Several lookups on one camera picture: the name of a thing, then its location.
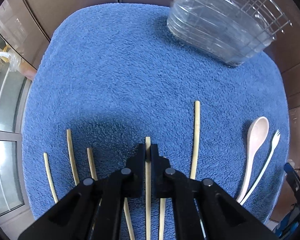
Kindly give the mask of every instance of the silver bolt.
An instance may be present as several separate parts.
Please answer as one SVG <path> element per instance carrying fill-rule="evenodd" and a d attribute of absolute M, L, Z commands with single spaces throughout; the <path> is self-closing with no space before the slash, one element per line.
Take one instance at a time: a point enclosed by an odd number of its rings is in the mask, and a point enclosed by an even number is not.
<path fill-rule="evenodd" d="M 204 184 L 205 186 L 210 187 L 210 186 L 212 186 L 212 184 L 213 184 L 213 180 L 212 180 L 212 179 L 204 179 L 204 180 L 203 180 L 203 184 Z"/>
<path fill-rule="evenodd" d="M 91 178 L 86 178 L 83 180 L 83 184 L 86 185 L 86 186 L 89 186 L 93 183 L 93 179 Z"/>
<path fill-rule="evenodd" d="M 168 175 L 173 175 L 176 173 L 176 170 L 174 168 L 166 168 L 165 172 Z"/>
<path fill-rule="evenodd" d="M 123 169 L 121 170 L 121 173 L 122 173 L 123 175 L 128 175 L 128 174 L 131 173 L 131 170 L 130 170 L 129 168 L 123 168 Z"/>

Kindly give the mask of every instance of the fork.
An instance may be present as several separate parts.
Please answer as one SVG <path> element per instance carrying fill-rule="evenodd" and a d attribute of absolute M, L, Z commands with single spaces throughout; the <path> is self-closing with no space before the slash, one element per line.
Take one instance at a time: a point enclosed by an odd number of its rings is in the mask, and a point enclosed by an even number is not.
<path fill-rule="evenodd" d="M 263 174 L 265 173 L 266 171 L 266 168 L 268 167 L 269 163 L 270 163 L 270 160 L 272 158 L 272 155 L 274 153 L 274 150 L 275 148 L 277 147 L 278 143 L 279 143 L 279 140 L 280 140 L 280 131 L 277 130 L 272 138 L 272 143 L 271 143 L 271 152 L 268 156 L 268 159 L 265 163 L 265 165 L 263 166 L 262 168 L 262 171 L 260 172 L 257 180 L 254 182 L 254 184 L 252 185 L 251 189 L 248 191 L 248 193 L 245 195 L 245 197 L 243 198 L 243 200 L 240 202 L 240 205 L 243 205 L 247 199 L 250 197 L 250 195 L 252 194 L 252 192 L 255 190 L 256 186 L 258 185 L 258 183 L 260 182 Z"/>

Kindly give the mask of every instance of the blue fuzzy fabric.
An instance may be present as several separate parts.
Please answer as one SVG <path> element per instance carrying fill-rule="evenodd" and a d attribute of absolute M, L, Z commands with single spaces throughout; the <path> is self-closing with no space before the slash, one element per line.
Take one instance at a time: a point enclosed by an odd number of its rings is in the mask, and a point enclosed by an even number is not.
<path fill-rule="evenodd" d="M 145 136 L 171 166 L 190 175 L 194 101 L 201 102 L 197 179 L 215 180 L 237 197 L 246 166 L 246 134 L 259 116 L 270 123 L 257 152 L 250 186 L 279 129 L 281 139 L 244 207 L 261 221 L 271 213 L 283 179 L 289 144 L 286 96 L 275 63 L 260 53 L 229 68 L 183 45 L 166 27 L 169 8 L 106 4 L 79 10 L 55 31 L 26 106 L 23 168 L 36 218 L 53 204 L 43 152 L 49 155 L 58 198 L 74 187 L 66 129 L 72 130 L 80 180 L 90 176 L 93 147 L 99 178 L 124 166 Z M 136 239 L 145 239 L 145 200 L 129 199 Z M 152 203 L 152 239 L 158 237 L 158 200 Z M 174 239 L 171 201 L 165 239 Z M 129 239 L 122 223 L 122 239 Z"/>

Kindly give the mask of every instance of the wire basket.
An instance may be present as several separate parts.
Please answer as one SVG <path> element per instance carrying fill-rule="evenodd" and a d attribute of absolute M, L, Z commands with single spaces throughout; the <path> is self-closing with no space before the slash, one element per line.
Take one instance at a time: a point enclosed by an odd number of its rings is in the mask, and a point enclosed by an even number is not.
<path fill-rule="evenodd" d="M 273 0 L 174 0 L 167 20 L 175 36 L 232 66 L 263 51 L 289 24 Z"/>

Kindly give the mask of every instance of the spoon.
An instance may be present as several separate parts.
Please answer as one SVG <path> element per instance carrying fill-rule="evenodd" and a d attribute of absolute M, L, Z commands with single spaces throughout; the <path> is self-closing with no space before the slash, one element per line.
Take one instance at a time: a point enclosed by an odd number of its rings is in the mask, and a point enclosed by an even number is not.
<path fill-rule="evenodd" d="M 243 179 L 243 184 L 239 196 L 237 197 L 237 202 L 239 203 L 243 200 L 249 187 L 253 158 L 256 155 L 258 149 L 266 140 L 268 131 L 269 131 L 269 121 L 264 116 L 254 120 L 249 127 L 248 136 L 247 136 L 247 152 L 248 152 L 247 166 L 246 166 L 246 172 Z"/>

